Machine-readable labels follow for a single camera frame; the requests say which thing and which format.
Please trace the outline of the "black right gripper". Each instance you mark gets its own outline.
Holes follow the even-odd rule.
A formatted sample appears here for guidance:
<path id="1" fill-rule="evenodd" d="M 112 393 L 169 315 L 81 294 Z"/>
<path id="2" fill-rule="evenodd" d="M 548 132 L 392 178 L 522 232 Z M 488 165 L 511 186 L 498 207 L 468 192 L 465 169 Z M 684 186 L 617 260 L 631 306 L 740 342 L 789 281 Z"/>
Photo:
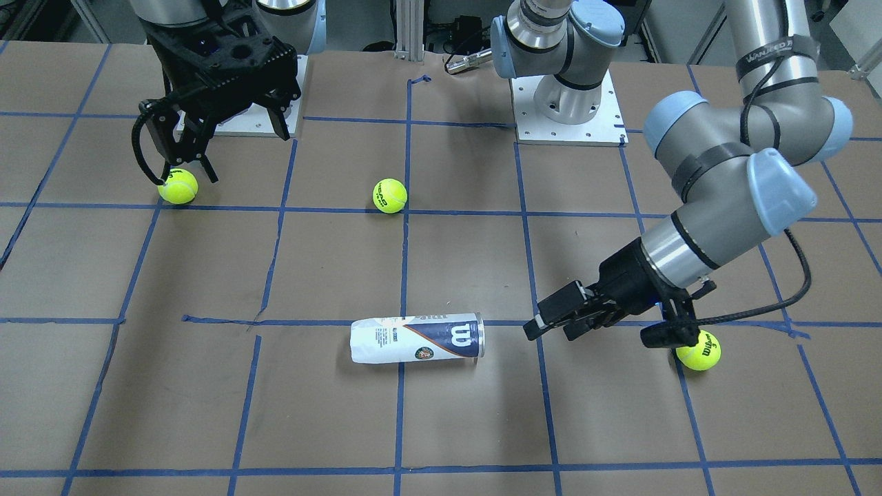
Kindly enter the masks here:
<path id="1" fill-rule="evenodd" d="M 211 183 L 218 176 L 207 148 L 221 122 L 252 105 L 267 110 L 278 138 L 290 136 L 286 113 L 300 97 L 296 49 L 256 18 L 203 20 L 190 26 L 144 22 L 170 83 L 147 126 L 168 163 L 198 161 Z"/>

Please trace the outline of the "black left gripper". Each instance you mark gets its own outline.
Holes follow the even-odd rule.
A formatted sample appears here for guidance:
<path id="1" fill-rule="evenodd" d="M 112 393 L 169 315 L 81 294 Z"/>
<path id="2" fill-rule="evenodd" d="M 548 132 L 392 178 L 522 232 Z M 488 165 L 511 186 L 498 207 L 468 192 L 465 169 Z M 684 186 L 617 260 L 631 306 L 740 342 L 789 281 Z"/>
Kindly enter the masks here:
<path id="1" fill-rule="evenodd" d="M 599 306 L 599 298 L 604 307 Z M 597 293 L 572 280 L 539 301 L 535 317 L 524 324 L 526 339 L 535 341 L 561 327 L 569 341 L 593 329 L 611 327 L 630 315 L 662 305 L 665 320 L 696 318 L 692 298 L 665 282 L 649 261 L 641 238 L 636 238 L 599 264 Z"/>

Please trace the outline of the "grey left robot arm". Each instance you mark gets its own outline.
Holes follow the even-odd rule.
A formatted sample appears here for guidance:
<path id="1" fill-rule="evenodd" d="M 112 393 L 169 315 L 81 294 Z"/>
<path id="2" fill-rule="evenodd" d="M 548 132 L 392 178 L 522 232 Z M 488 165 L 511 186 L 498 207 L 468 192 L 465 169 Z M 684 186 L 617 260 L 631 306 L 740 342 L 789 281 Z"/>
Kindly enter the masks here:
<path id="1" fill-rule="evenodd" d="M 818 198 L 797 166 L 824 161 L 850 140 L 852 113 L 819 84 L 819 44 L 802 1 L 726 1 L 741 105 L 717 109 L 694 91 L 668 95 L 648 113 L 643 135 L 681 206 L 599 264 L 593 285 L 576 280 L 539 301 L 524 327 L 535 341 L 561 327 L 573 341 L 658 305 L 662 322 L 642 329 L 648 348 L 696 345 L 700 327 L 772 313 L 806 295 L 812 276 L 792 242 L 803 285 L 782 302 L 697 318 L 693 302 L 709 274 L 766 239 L 788 233 Z M 543 115 L 576 125 L 592 116 L 624 20 L 604 1 L 514 1 L 491 24 L 504 79 L 542 76 Z"/>

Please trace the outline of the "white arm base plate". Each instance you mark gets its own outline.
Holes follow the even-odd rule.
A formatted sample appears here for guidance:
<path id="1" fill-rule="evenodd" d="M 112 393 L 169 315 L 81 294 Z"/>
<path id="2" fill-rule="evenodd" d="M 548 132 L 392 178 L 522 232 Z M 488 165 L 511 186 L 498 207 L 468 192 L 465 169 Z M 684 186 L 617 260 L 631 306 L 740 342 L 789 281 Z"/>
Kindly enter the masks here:
<path id="1" fill-rule="evenodd" d="M 510 79 L 517 141 L 526 145 L 621 147 L 629 138 L 611 78 L 587 91 L 554 76 Z"/>
<path id="2" fill-rule="evenodd" d="M 289 119 L 302 95 L 298 63 L 292 47 L 275 43 L 236 42 L 212 52 L 179 54 L 164 72 L 170 94 L 176 97 L 174 109 L 183 114 L 181 137 L 186 139 L 186 125 L 215 125 L 214 135 L 217 131 L 275 134 L 265 109 L 267 97 L 291 98 Z"/>

